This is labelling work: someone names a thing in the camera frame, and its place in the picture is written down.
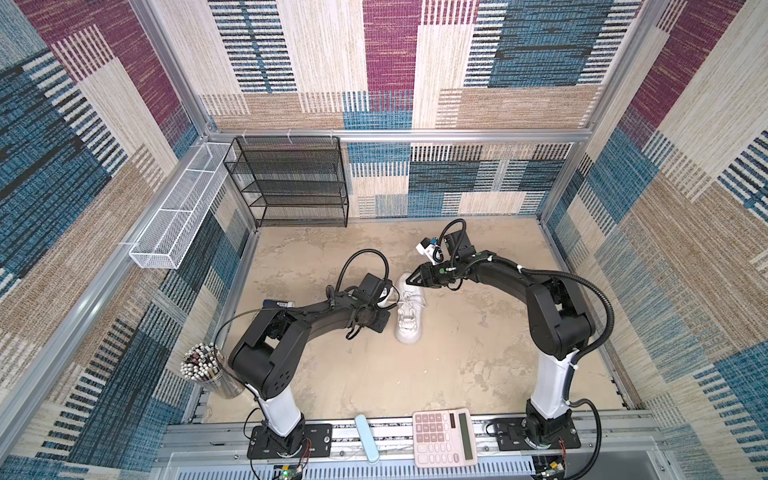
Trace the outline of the white sneaker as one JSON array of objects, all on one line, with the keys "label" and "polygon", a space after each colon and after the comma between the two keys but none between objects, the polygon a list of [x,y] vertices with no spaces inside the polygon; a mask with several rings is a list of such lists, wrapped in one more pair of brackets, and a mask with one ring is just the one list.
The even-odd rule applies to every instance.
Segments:
[{"label": "white sneaker", "polygon": [[423,312],[426,308],[426,299],[422,287],[413,286],[406,282],[408,273],[400,276],[397,282],[397,290],[400,293],[398,301],[398,320],[395,335],[398,341],[404,344],[414,344],[423,333]]}]

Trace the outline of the white shoelace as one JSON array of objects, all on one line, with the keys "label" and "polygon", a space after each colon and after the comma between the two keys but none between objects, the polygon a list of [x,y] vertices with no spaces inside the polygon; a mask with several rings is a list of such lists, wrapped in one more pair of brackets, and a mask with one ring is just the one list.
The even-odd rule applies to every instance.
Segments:
[{"label": "white shoelace", "polygon": [[397,304],[398,331],[416,334],[420,331],[423,310],[426,308],[425,294],[422,288],[406,283],[397,287],[386,287],[381,294],[381,307]]}]

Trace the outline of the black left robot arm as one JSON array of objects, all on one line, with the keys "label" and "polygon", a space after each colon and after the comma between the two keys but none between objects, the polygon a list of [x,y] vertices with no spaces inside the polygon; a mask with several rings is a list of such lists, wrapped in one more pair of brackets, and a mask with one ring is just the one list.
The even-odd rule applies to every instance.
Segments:
[{"label": "black left robot arm", "polygon": [[307,344],[336,330],[343,330],[347,340],[365,329],[381,333],[390,317],[385,301],[392,290],[391,280],[368,274],[359,286],[328,287],[322,302],[256,314],[228,354],[227,365],[259,402],[269,445],[283,454],[304,445],[305,417],[290,384]]}]

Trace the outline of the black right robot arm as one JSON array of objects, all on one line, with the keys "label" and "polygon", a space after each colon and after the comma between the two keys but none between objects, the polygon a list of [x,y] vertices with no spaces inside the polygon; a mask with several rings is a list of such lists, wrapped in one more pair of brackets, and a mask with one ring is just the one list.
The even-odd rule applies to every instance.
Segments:
[{"label": "black right robot arm", "polygon": [[578,363],[596,330],[580,283],[567,272],[529,270],[490,251],[477,251],[462,231],[416,246],[428,261],[406,283],[423,288],[471,281],[492,286],[526,306],[530,337],[539,351],[536,385],[520,429],[533,448],[543,449],[571,428],[570,388]]}]

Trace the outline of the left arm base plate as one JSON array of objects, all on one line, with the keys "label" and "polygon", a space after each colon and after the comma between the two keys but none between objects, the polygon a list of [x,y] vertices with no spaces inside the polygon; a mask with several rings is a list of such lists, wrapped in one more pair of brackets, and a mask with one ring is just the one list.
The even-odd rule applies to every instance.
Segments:
[{"label": "left arm base plate", "polygon": [[248,434],[247,458],[327,458],[330,456],[332,433],[333,426],[329,423],[306,424],[300,421],[287,437],[279,436],[265,425],[257,425]]}]

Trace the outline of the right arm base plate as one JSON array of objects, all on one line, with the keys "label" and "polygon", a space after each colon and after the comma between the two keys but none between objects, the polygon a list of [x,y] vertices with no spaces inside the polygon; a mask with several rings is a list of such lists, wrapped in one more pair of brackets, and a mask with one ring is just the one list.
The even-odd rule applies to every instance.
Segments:
[{"label": "right arm base plate", "polygon": [[528,437],[524,417],[497,418],[487,425],[487,432],[496,439],[500,451],[566,450],[582,446],[574,422],[568,419],[565,426],[540,440]]}]

